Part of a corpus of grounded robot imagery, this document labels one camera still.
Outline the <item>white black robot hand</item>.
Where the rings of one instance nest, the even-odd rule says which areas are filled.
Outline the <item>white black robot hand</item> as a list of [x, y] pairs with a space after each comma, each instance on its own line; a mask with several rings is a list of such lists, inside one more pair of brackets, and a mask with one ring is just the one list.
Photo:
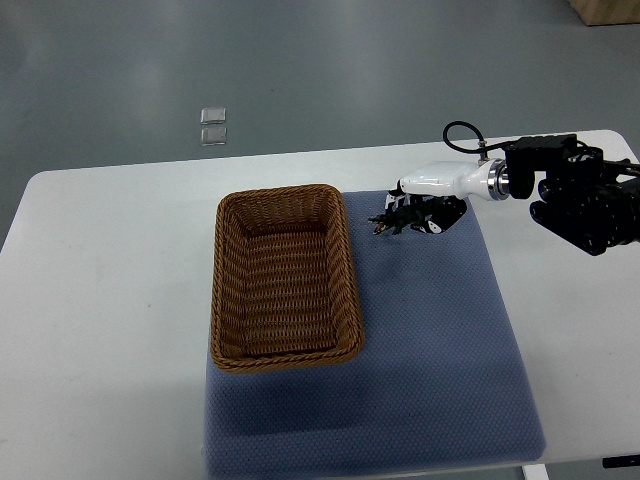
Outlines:
[[467, 211], [466, 199], [478, 196], [489, 201], [509, 197], [506, 162], [490, 159], [479, 164], [468, 162], [435, 162], [401, 179], [389, 190], [384, 212], [411, 203], [435, 200], [432, 220], [443, 228], [451, 228]]

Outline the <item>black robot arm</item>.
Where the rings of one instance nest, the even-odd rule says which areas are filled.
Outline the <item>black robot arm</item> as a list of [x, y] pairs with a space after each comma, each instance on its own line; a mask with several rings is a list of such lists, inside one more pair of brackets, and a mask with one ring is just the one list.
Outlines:
[[639, 165], [607, 161], [575, 134], [522, 137], [503, 148], [509, 193], [539, 199], [532, 219], [597, 256], [639, 240]]

